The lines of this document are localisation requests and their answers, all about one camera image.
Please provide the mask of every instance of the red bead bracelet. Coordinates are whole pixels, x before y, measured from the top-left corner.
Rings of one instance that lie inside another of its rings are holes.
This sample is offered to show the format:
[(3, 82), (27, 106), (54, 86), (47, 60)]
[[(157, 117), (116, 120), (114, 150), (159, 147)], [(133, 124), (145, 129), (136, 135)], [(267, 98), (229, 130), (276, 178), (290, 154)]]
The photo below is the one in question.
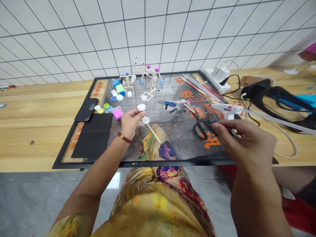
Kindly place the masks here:
[(118, 133), (118, 136), (119, 136), (120, 138), (122, 138), (124, 141), (126, 141), (127, 143), (133, 144), (133, 142), (132, 142), (131, 140), (129, 140), (129, 139), (127, 139), (126, 137), (124, 137), (121, 133)]

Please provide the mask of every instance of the black phone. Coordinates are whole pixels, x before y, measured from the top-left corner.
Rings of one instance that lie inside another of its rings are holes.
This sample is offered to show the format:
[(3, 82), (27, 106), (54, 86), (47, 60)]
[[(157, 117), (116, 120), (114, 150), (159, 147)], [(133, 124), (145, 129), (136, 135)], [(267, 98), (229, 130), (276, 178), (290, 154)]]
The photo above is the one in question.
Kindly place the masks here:
[(79, 121), (89, 121), (91, 115), (93, 114), (94, 107), (97, 105), (98, 101), (99, 100), (97, 98), (85, 99), (79, 112), (77, 113), (77, 115), (75, 117), (75, 121), (78, 121), (78, 122)]

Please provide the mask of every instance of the pink object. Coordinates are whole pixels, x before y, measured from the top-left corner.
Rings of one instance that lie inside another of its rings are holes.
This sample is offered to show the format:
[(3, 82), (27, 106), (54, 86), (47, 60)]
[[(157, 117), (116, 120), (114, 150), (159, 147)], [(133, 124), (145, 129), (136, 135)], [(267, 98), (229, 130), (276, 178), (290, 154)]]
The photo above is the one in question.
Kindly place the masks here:
[(123, 116), (124, 112), (121, 109), (116, 109), (112, 111), (112, 114), (114, 115), (115, 119), (118, 120)]
[(310, 53), (316, 54), (316, 43), (308, 46), (305, 51), (308, 51)]

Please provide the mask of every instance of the wooden tabletop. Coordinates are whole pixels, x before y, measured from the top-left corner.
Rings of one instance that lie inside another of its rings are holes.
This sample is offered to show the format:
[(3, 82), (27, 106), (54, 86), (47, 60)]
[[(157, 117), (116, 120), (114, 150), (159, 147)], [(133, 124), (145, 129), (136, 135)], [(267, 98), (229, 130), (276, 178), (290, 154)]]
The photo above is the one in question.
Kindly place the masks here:
[[(307, 67), (301, 70), (303, 72), (298, 75), (288, 75), (281, 68), (245, 69), (240, 71), (240, 76), (263, 74), (273, 77), (276, 86), (293, 94), (315, 92), (315, 71)], [(0, 109), (0, 172), (60, 171), (52, 170), (52, 165), (91, 84), (92, 81), (69, 82), (16, 87), (0, 92), (0, 103), (7, 104)], [(229, 84), (232, 89), (237, 88), (237, 79), (232, 77)], [(277, 111), (281, 110), (272, 101), (269, 103)], [(299, 113), (289, 113), (292, 119), (302, 118)], [(261, 128), (278, 138), (275, 152), (287, 156), (293, 153), (285, 135), (265, 120), (254, 118), (260, 121)], [(285, 131), (297, 144), (299, 155), (293, 159), (276, 155), (279, 166), (315, 166), (316, 136), (296, 134), (286, 128)]]

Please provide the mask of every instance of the floor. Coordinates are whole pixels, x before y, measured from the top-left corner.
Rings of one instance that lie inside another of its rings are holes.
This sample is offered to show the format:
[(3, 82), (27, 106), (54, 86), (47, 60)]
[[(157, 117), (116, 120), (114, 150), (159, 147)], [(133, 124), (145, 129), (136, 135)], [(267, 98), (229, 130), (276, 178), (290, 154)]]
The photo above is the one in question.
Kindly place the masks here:
[[(110, 215), (130, 168), (119, 168), (102, 195), (95, 231)], [(230, 213), (227, 176), (214, 166), (186, 167), (193, 188), (201, 195), (218, 236), (237, 236)], [(86, 171), (0, 173), (0, 236), (47, 234), (60, 209)], [(297, 237), (311, 237), (293, 229)]]

